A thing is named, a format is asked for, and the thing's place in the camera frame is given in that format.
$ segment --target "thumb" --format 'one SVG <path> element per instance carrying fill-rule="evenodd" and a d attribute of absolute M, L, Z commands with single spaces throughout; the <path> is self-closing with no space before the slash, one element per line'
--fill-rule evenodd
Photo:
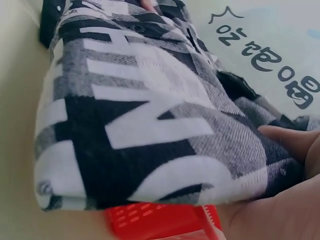
<path fill-rule="evenodd" d="M 297 131 L 277 126 L 262 126 L 259 131 L 282 145 L 295 159 L 305 163 L 305 175 L 320 173 L 320 132 Z"/>
<path fill-rule="evenodd" d="M 145 10 L 158 14 L 156 9 L 152 6 L 150 0 L 140 0 L 140 4 Z"/>

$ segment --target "red plastic basket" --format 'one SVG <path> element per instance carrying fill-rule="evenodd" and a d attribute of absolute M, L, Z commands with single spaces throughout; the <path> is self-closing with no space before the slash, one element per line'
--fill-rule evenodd
<path fill-rule="evenodd" d="M 215 228 L 221 230 L 213 205 L 137 203 L 107 209 L 104 215 L 120 240 L 218 240 Z"/>

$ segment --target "gray plaid fabric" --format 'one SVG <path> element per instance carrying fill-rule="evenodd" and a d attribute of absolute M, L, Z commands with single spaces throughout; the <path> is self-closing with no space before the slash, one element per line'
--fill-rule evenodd
<path fill-rule="evenodd" d="M 184 3 L 71 0 L 51 42 L 35 131 L 44 210 L 220 204 L 299 183 L 303 166 L 257 127 L 290 121 L 223 72 Z"/>

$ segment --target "packaging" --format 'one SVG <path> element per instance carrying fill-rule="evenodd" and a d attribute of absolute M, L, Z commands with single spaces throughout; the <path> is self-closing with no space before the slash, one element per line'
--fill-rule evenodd
<path fill-rule="evenodd" d="M 184 0 L 224 68 L 294 119 L 318 115 L 320 15 L 311 0 Z"/>
<path fill-rule="evenodd" d="M 225 240 L 215 206 L 136 203 L 107 209 L 119 240 Z"/>

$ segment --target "hand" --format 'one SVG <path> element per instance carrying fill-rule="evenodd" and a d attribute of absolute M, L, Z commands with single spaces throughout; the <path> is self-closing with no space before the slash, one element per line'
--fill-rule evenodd
<path fill-rule="evenodd" d="M 308 180 L 271 198 L 217 206 L 226 239 L 320 239 L 320 132 L 274 126 L 259 130 L 305 163 Z"/>
<path fill-rule="evenodd" d="M 140 4 L 145 10 L 158 14 L 155 8 L 152 6 L 150 0 L 140 0 Z"/>

